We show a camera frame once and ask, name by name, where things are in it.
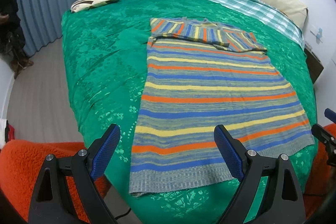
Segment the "red fabric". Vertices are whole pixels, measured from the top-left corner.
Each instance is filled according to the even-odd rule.
[[[30,199],[44,158],[48,154],[56,157],[73,156],[84,148],[82,142],[32,143],[23,140],[13,140],[4,146],[0,153],[0,188],[24,220],[28,220]],[[73,178],[67,177],[67,181],[79,219],[89,222]],[[104,197],[110,183],[105,177],[101,177],[95,184],[100,195]]]
[[[336,124],[333,123],[324,128],[336,137]],[[326,193],[326,185],[330,177],[331,169],[331,167],[327,165],[327,159],[326,148],[319,142],[319,149],[313,161],[305,188],[305,194],[324,195]],[[322,204],[324,198],[324,196],[303,195],[307,218]]]
[[[9,131],[8,131],[8,141],[14,140],[14,127],[12,127],[10,124],[8,125]]]

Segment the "green bedspread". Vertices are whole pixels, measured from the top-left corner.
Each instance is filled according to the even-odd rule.
[[[128,194],[130,155],[140,98],[146,81],[146,43],[150,17],[188,17],[232,24],[253,32],[268,48],[272,64],[292,84],[310,124],[315,98],[298,44],[257,19],[208,0],[121,0],[100,8],[63,15],[63,52],[69,101],[86,146],[116,123],[122,139],[105,175],[143,224],[215,223],[237,186],[230,180],[205,187],[134,198]],[[317,145],[290,157],[302,189]],[[260,182],[246,220],[258,210],[266,179]]]

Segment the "wall switch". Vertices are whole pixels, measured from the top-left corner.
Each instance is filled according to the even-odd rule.
[[[314,25],[310,26],[310,32],[316,37],[316,43],[320,44],[322,41],[322,28],[317,28]]]
[[[319,30],[315,27],[315,26],[310,26],[310,32],[314,35],[314,36],[316,36],[317,34],[318,34],[318,32],[319,32]]]

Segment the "black cable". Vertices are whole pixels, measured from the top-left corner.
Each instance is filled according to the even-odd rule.
[[[126,213],[124,213],[124,214],[122,214],[122,215],[119,215],[119,216],[116,216],[114,219],[115,219],[115,220],[118,220],[119,218],[122,218],[122,217],[128,215],[128,214],[131,212],[131,210],[132,210],[132,209],[129,208],[128,211],[127,211]]]
[[[324,196],[326,196],[327,194],[306,194],[306,193],[303,193],[303,195],[306,195],[306,196],[320,196],[320,197],[324,197]]]

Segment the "metal screw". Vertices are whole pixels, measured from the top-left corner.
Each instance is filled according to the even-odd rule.
[[[81,149],[81,150],[78,151],[78,154],[80,156],[85,156],[87,154],[87,151],[85,149]]]
[[[53,154],[49,154],[45,157],[46,160],[52,160],[54,158]]]
[[[286,154],[281,154],[281,158],[282,158],[283,160],[288,160],[288,156],[287,156]]]
[[[257,152],[254,151],[254,150],[252,150],[252,149],[250,149],[247,153],[248,153],[251,157],[254,157],[254,156],[257,154]]]

